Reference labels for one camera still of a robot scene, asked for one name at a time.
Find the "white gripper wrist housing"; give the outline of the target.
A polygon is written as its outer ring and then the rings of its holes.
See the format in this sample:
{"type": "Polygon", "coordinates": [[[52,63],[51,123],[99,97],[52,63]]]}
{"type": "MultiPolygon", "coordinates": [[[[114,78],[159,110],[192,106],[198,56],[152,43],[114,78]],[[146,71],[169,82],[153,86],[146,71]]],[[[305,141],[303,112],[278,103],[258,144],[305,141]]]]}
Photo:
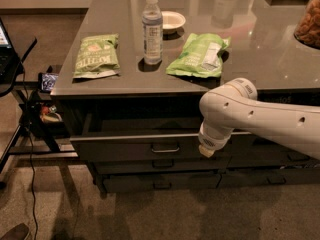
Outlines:
{"type": "Polygon", "coordinates": [[[222,149],[231,137],[233,128],[203,122],[199,130],[199,141],[208,150],[222,149]]]}

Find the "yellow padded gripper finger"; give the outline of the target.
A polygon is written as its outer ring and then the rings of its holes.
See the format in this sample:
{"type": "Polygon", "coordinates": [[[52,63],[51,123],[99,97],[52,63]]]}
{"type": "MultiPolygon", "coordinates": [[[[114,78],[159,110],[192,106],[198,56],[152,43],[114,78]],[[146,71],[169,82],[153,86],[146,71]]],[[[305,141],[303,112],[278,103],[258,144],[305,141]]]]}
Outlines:
{"type": "Polygon", "coordinates": [[[207,158],[210,158],[214,155],[214,150],[210,150],[205,146],[203,146],[202,144],[199,145],[199,152],[207,158]]]}

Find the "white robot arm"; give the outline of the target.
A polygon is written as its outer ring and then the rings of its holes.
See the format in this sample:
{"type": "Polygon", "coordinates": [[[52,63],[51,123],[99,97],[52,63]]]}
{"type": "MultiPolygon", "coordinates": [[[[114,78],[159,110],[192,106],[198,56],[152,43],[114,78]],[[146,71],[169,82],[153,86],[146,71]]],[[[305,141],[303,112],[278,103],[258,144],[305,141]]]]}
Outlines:
{"type": "Polygon", "coordinates": [[[239,129],[320,159],[319,107],[261,102],[251,81],[236,78],[205,93],[199,109],[199,151],[206,157],[239,129]]]}

